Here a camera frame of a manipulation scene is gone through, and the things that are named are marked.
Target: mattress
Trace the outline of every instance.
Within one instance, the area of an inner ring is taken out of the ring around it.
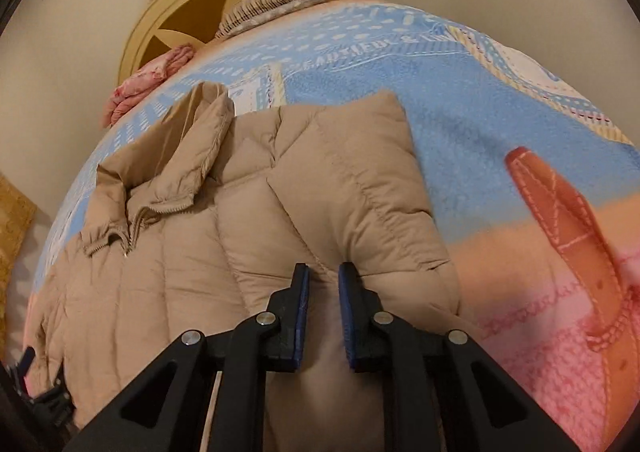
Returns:
[[[339,0],[199,52],[87,160],[52,225],[30,304],[82,228],[96,166],[201,80],[228,86],[238,115],[394,91],[460,275],[460,314],[583,451],[610,443],[638,402],[640,155],[531,58],[411,7]],[[607,273],[592,279],[598,267]]]

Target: beige curtain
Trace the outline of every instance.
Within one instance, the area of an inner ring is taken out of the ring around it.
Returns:
[[[0,356],[4,355],[6,287],[35,205],[0,174]]]

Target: quilted down jacket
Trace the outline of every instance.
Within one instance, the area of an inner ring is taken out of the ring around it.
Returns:
[[[30,385],[64,360],[82,426],[183,331],[233,329],[304,262],[302,370],[268,378],[265,450],[381,451],[378,379],[349,370],[342,342],[343,261],[416,327],[469,329],[395,96],[234,118],[223,86],[198,84],[98,167],[33,308]]]

